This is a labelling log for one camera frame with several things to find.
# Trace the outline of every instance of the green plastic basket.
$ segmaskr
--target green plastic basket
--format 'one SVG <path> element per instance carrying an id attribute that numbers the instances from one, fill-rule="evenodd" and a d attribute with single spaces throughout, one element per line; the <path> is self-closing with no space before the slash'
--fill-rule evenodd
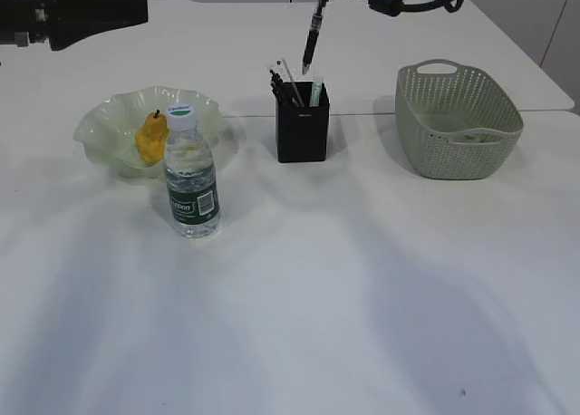
<path id="1" fill-rule="evenodd" d="M 427 65 L 452 72 L 427 73 Z M 399 71 L 396 118 L 412 166 L 432 179 L 487 178 L 524 129 L 516 106 L 489 75 L 448 60 Z"/>

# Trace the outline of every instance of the water bottle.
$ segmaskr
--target water bottle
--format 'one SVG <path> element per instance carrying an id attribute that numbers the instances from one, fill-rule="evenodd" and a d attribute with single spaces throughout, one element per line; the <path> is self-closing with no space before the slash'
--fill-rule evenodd
<path id="1" fill-rule="evenodd" d="M 165 148 L 165 178 L 173 223 L 188 238 L 209 236 L 218 229 L 216 167 L 209 146 L 198 130 L 190 104 L 169 107 Z"/>

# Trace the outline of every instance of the black pen holder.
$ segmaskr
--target black pen holder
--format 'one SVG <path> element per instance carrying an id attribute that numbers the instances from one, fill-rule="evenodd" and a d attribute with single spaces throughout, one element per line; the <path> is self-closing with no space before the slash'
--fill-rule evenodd
<path id="1" fill-rule="evenodd" d="M 292 89 L 292 84 L 284 86 Z M 310 104 L 312 82 L 297 82 L 296 87 L 304 101 Z M 326 160 L 328 117 L 330 102 L 326 87 L 320 93 L 318 107 L 295 107 L 276 101 L 275 142 L 280 163 L 306 163 Z"/>

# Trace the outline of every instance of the bottle label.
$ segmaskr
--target bottle label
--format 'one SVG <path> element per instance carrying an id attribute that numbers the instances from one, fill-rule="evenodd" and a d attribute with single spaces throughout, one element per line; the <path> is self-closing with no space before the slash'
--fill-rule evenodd
<path id="1" fill-rule="evenodd" d="M 218 189 L 216 183 L 195 193 L 169 190 L 169 203 L 173 218 L 185 225 L 201 225 L 218 215 Z"/>

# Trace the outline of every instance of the glass bowl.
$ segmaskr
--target glass bowl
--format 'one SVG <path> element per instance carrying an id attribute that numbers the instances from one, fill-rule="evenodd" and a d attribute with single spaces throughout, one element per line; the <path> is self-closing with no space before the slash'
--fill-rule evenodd
<path id="1" fill-rule="evenodd" d="M 73 138 L 84 145 L 87 159 L 110 166 L 121 177 L 157 178 L 163 173 L 163 161 L 147 165 L 135 146 L 135 134 L 148 114 L 165 113 L 179 102 L 195 106 L 199 130 L 211 148 L 216 168 L 222 169 L 237 152 L 234 132 L 218 104 L 196 91 L 154 86 L 113 95 L 82 118 Z"/>

